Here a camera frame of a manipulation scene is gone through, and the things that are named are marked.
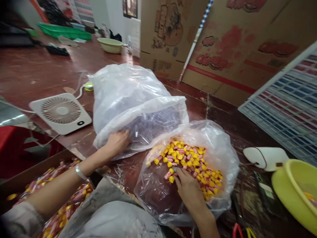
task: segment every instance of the cardboard box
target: cardboard box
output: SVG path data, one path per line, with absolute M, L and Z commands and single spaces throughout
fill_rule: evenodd
M 251 2 L 214 1 L 183 82 L 239 106 L 317 39 L 316 1 Z
M 59 152 L 58 154 L 47 158 L 46 160 L 34 165 L 33 167 L 19 173 L 18 175 L 6 180 L 0 184 L 0 213 L 3 214 L 8 211 L 16 201 L 7 201 L 7 197 L 13 193 L 22 193 L 25 191 L 25 186 L 33 180 L 41 176 L 50 167 L 58 167 L 60 161 L 71 161 L 74 154 L 68 150 Z
M 140 65 L 178 81 L 208 2 L 142 2 Z

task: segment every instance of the sleeve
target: sleeve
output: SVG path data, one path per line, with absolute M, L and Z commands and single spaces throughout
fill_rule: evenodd
M 28 202 L 14 206 L 2 219 L 12 237 L 37 238 L 45 223 L 43 217 Z

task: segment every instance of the yellow plastic bowl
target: yellow plastic bowl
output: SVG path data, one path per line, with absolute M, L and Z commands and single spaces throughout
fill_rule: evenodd
M 120 54 L 123 43 L 114 39 L 109 38 L 98 38 L 97 39 L 104 51 L 112 54 Z
M 305 197 L 299 184 L 302 188 L 309 184 L 309 187 L 317 190 L 317 168 L 291 159 L 272 176 L 273 188 L 283 205 L 298 222 L 317 236 L 317 208 Z

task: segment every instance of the plastic bag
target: plastic bag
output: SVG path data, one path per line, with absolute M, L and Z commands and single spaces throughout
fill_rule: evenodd
M 99 149 L 109 134 L 130 129 L 131 144 L 123 159 L 152 148 L 181 124 L 189 122 L 185 97 L 172 97 L 152 71 L 141 66 L 112 64 L 96 72 L 93 126 Z
M 190 146 L 206 148 L 204 159 L 215 170 L 221 170 L 223 185 L 207 206 L 217 218 L 231 206 L 230 194 L 239 172 L 239 159 L 230 143 L 230 136 L 213 121 L 192 121 L 185 128 L 179 128 L 175 135 L 166 137 L 146 156 L 134 193 L 144 209 L 150 212 L 159 223 L 174 226 L 192 226 L 193 220 L 182 203 L 176 183 L 164 179 L 168 172 L 166 163 L 161 167 L 155 163 L 166 146 L 176 137 Z

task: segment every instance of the silver bracelet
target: silver bracelet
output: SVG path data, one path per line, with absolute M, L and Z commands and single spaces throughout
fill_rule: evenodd
M 82 173 L 82 171 L 80 170 L 78 164 L 76 164 L 76 166 L 75 166 L 75 171 L 76 171 L 77 175 L 78 175 L 79 177 L 81 177 L 83 180 L 86 180 L 86 179 L 87 179 L 87 177 L 86 177 L 86 176 Z

